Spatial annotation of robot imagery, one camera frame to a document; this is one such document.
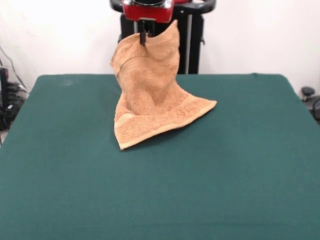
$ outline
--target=green tablecloth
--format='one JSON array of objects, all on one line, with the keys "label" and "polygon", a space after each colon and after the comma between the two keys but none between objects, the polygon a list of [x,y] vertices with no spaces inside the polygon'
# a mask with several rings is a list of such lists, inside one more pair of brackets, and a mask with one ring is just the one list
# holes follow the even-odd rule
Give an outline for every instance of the green tablecloth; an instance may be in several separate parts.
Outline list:
[{"label": "green tablecloth", "polygon": [[120,151],[113,76],[41,76],[0,149],[0,239],[320,239],[320,128],[288,81],[178,82],[216,108]]}]

